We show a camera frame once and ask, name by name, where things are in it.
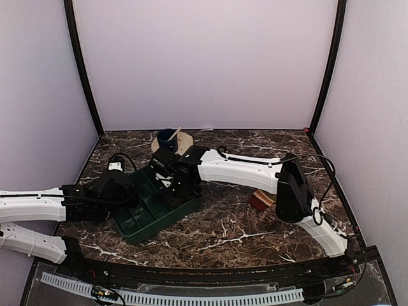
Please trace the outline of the green plastic divided tray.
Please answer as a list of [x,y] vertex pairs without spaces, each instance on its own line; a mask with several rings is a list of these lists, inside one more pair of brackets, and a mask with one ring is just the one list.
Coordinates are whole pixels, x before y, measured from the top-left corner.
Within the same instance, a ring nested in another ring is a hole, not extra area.
[[199,198],[165,198],[164,184],[149,167],[131,174],[131,178],[139,187],[138,203],[122,208],[113,218],[120,235],[129,244],[144,242],[200,207]]

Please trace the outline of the striped brown red sock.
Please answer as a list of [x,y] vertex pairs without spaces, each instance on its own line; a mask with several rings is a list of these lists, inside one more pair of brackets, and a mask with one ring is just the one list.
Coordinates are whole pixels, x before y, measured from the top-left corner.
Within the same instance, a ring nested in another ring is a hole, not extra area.
[[272,195],[260,189],[256,189],[247,202],[249,205],[262,212],[275,204]]

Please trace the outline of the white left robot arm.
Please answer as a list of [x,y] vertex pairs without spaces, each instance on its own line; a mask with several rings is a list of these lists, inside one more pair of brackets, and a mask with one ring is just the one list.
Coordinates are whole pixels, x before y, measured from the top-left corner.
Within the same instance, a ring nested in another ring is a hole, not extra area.
[[39,233],[24,221],[94,222],[113,218],[137,202],[138,187],[120,162],[95,180],[40,191],[1,191],[1,248],[64,265],[76,278],[90,272],[76,239]]

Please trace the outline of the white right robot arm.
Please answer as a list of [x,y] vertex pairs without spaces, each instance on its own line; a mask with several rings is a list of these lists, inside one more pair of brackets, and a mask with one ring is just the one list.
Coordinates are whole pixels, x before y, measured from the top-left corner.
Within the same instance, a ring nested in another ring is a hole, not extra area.
[[192,146],[182,156],[171,154],[165,167],[174,196],[187,195],[200,182],[224,182],[274,194],[276,216],[303,228],[330,257],[326,272],[338,277],[349,268],[352,242],[335,221],[326,218],[298,160],[294,154],[268,159],[229,154],[224,147]]

